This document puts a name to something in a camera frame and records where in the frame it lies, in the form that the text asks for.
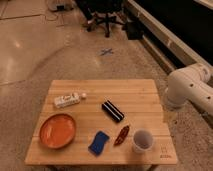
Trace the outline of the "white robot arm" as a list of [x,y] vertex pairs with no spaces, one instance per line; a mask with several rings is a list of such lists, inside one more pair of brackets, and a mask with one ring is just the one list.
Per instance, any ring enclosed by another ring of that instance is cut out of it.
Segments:
[[213,116],[213,87],[207,84],[210,78],[210,69],[202,63],[171,72],[163,95],[164,105],[178,109],[189,100]]

